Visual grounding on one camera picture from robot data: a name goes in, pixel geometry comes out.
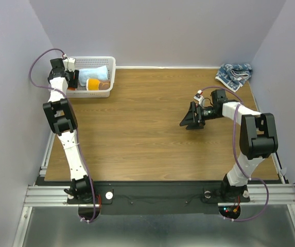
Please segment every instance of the white wall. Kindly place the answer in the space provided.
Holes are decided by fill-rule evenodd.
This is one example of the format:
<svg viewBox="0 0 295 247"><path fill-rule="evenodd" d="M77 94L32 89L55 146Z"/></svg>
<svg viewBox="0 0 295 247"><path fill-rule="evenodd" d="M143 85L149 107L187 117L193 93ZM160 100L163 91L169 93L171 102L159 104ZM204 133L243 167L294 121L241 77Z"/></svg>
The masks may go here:
<svg viewBox="0 0 295 247"><path fill-rule="evenodd" d="M26 0L0 1L0 246L12 246L28 184L38 175L48 136L48 92L28 82L32 61L51 42ZM47 84L47 59L34 71Z"/></svg>
<svg viewBox="0 0 295 247"><path fill-rule="evenodd" d="M54 46L119 66L251 62L285 0L30 0Z"/></svg>
<svg viewBox="0 0 295 247"><path fill-rule="evenodd" d="M253 93L275 115L279 157L295 182L295 0L287 0L252 62Z"/></svg>

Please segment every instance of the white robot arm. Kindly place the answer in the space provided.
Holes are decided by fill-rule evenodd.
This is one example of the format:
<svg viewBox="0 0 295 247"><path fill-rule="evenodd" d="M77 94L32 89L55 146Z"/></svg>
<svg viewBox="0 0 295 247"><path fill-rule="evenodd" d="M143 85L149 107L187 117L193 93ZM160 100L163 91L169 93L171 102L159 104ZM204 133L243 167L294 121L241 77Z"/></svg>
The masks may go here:
<svg viewBox="0 0 295 247"><path fill-rule="evenodd" d="M88 172L85 168L77 140L77 121L71 103L66 98L68 86L75 87L78 82L78 70L75 70L75 59L52 59L52 70L48 77L50 92L48 103L43 104L43 110L51 130L58 136L70 167L71 186L68 193L70 197L91 201L91 185Z"/></svg>
<svg viewBox="0 0 295 247"><path fill-rule="evenodd" d="M228 100L225 90L214 90L211 93L211 105L204 106L205 99L202 92L198 91L194 99L198 101L190 103L189 110L181 121L180 126L186 129L203 129L205 121L214 118L228 117L234 120L235 110L240 102ZM238 162L244 173L250 177L256 167L270 154L277 151L277 135L274 116L270 113L262 114L246 108L244 105L238 108L236 122L240 128L241 153ZM223 179L223 192L242 193L246 189L247 178L238 165L229 171Z"/></svg>

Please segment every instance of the wooden tabletop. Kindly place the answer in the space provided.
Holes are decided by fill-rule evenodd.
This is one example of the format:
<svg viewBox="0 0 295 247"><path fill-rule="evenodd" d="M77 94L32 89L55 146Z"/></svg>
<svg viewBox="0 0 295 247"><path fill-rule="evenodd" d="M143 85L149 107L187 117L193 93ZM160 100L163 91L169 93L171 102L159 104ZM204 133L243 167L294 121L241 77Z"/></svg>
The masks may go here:
<svg viewBox="0 0 295 247"><path fill-rule="evenodd" d="M222 180L235 163L233 121L208 120L203 130L179 127L197 90L221 85L215 81L215 75L214 69L119 69L109 98L71 99L92 178ZM245 106L256 110L248 83L237 92ZM263 161L254 176L277 179L272 158ZM45 180L70 180L65 153L57 137Z"/></svg>

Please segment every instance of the blue towel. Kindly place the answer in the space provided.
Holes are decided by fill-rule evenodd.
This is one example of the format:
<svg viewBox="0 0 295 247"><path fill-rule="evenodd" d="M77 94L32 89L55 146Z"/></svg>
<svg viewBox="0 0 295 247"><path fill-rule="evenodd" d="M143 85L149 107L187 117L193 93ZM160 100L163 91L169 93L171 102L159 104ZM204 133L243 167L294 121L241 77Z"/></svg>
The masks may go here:
<svg viewBox="0 0 295 247"><path fill-rule="evenodd" d="M79 72L79 82L81 86L86 85L86 80L88 79L98 79L101 81L108 80L108 70L106 66L99 68L82 68Z"/></svg>
<svg viewBox="0 0 295 247"><path fill-rule="evenodd" d="M248 63L223 64L216 74L216 80L236 92L251 77L252 68Z"/></svg>

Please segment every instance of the white plastic basket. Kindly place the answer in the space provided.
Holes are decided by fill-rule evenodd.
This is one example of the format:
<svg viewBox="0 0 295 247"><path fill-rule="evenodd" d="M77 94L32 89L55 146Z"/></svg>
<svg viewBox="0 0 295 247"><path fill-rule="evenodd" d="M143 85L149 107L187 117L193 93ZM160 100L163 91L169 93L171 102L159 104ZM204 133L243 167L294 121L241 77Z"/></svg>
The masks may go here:
<svg viewBox="0 0 295 247"><path fill-rule="evenodd" d="M113 88L115 79L115 58L114 57L74 57L76 59L75 68L98 68L106 65L108 69L108 79L111 86L107 90L94 90L87 91L85 86L80 83L75 91L67 90L66 95L68 98L107 98Z"/></svg>

